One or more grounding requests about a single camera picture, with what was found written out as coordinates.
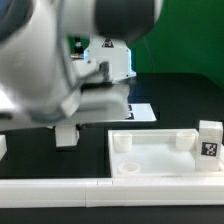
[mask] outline cable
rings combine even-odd
[[[151,50],[150,50],[150,47],[149,47],[149,43],[148,43],[146,37],[144,37],[143,40],[144,40],[146,51],[148,53],[149,60],[150,60],[151,65],[152,65],[152,71],[154,73],[156,73],[155,63],[154,63],[154,60],[153,60],[153,57],[152,57],[152,53],[151,53]]]

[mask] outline white plastic tray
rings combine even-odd
[[[195,148],[190,151],[176,149],[176,134],[190,131],[196,135]],[[113,136],[116,133],[132,135],[132,150],[116,152]],[[195,129],[179,130],[114,130],[109,131],[109,150],[112,177],[146,177],[146,176],[195,176],[210,175],[195,172],[196,144],[198,132]],[[118,167],[123,163],[137,163],[141,172],[121,174]]]

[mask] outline black table surface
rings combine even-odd
[[[150,103],[154,123],[83,126],[75,148],[57,149],[54,130],[7,131],[0,179],[110,177],[110,128],[198,128],[224,121],[224,91],[199,74],[139,74],[129,103]],[[224,206],[0,209],[0,223],[223,223]]]

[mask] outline green background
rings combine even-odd
[[[224,89],[224,0],[165,0],[157,25],[129,47],[138,73],[200,73]]]

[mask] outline qr code sticker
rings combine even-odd
[[[209,142],[202,142],[202,152],[201,152],[201,155],[216,157],[217,150],[218,150],[218,144],[216,144],[216,143],[209,143]]]

